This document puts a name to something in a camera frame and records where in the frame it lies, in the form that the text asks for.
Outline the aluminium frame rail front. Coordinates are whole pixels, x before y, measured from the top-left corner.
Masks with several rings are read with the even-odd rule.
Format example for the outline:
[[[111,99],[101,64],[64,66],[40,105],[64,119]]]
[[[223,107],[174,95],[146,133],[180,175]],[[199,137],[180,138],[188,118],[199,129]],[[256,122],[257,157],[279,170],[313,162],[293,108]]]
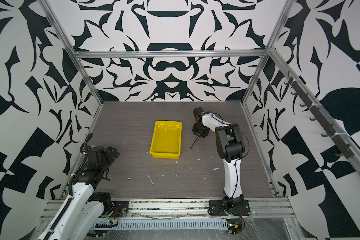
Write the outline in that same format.
[[[209,199],[134,199],[126,200],[128,207],[118,209],[118,221],[126,220],[185,220],[238,219],[238,216],[211,216]],[[296,219],[287,198],[248,198],[248,218]]]

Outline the yellow plastic bin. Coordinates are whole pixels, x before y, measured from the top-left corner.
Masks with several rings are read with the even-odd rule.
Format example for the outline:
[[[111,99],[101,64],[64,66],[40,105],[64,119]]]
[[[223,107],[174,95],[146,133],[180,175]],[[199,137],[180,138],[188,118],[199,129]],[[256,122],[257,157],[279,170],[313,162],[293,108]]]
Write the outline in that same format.
[[[182,140],[181,122],[156,121],[150,154],[156,159],[179,159]]]

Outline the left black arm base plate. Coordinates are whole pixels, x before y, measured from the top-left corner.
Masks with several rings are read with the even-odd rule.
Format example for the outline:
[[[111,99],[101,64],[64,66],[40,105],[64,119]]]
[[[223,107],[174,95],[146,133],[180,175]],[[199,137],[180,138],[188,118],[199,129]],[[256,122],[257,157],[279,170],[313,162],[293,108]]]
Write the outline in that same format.
[[[105,214],[110,218],[120,218],[129,212],[129,201],[113,201],[111,207],[106,209]]]

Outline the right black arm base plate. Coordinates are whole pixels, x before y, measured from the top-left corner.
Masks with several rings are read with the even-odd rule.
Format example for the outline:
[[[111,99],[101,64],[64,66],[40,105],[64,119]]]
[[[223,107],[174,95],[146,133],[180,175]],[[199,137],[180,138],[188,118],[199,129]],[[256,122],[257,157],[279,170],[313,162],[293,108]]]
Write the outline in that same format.
[[[210,216],[249,216],[250,212],[249,201],[244,200],[242,196],[234,199],[209,200]]]

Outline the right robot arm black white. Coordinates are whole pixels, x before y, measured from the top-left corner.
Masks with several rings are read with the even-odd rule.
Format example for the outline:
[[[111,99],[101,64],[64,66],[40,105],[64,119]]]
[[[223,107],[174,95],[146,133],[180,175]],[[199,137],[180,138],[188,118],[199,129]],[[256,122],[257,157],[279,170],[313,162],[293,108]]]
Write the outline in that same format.
[[[229,123],[220,115],[205,112],[201,107],[193,110],[195,124],[192,133],[198,138],[206,138],[210,131],[215,133],[216,148],[224,164],[225,186],[223,204],[226,211],[244,204],[241,187],[241,162],[246,154],[242,132],[236,123]]]

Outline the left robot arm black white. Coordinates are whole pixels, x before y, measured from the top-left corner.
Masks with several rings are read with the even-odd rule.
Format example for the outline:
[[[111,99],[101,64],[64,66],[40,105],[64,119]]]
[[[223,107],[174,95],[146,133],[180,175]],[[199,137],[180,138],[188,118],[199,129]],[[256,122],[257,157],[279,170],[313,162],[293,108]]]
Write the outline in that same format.
[[[86,148],[84,166],[69,180],[68,196],[39,240],[100,237],[119,224],[111,216],[115,208],[110,193],[95,191],[119,155],[113,147]]]

